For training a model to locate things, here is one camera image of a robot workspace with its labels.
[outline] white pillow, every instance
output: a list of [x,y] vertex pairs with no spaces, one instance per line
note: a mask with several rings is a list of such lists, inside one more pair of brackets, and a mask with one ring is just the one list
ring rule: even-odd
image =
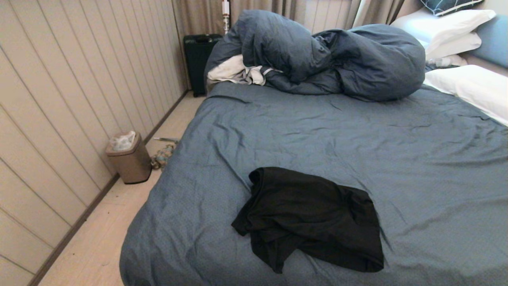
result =
[[479,66],[437,69],[425,74],[423,84],[453,94],[508,126],[508,77]]
[[478,37],[478,34],[471,32],[456,40],[442,43],[434,50],[425,50],[425,58],[443,58],[447,55],[478,49],[481,45],[482,40]]
[[440,45],[470,33],[479,25],[494,18],[492,10],[462,10],[443,17],[437,17],[422,9],[398,18],[391,26],[398,27],[420,41],[428,43],[430,53]]

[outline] plastic bag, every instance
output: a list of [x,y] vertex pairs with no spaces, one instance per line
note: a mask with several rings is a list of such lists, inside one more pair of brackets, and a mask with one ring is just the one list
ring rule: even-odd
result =
[[109,143],[113,147],[113,151],[127,150],[132,146],[136,133],[131,131],[127,135],[121,135],[120,137],[113,137],[109,140]]

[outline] crumpled duvet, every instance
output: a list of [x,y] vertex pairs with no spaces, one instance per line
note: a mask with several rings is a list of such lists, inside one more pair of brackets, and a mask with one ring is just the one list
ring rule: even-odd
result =
[[383,24],[311,35],[278,14],[245,10],[208,59],[209,90],[215,83],[209,72],[239,54],[246,67],[274,69],[264,74],[266,85],[294,94],[388,101],[409,96],[425,78],[425,51],[418,40]]

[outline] small trash bin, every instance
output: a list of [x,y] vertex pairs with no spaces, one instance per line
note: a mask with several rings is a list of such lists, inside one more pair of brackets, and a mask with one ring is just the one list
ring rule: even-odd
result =
[[129,149],[115,151],[109,144],[106,148],[106,155],[125,184],[143,183],[150,178],[152,172],[150,156],[139,132],[136,132]]

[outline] blue bed sheet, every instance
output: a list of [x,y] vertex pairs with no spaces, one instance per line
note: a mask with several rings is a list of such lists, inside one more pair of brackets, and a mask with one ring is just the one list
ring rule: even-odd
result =
[[[231,227],[248,174],[277,166],[367,191],[385,268],[299,250],[282,274]],[[508,130],[422,87],[389,102],[219,83],[129,227],[125,285],[502,285],[508,281]]]

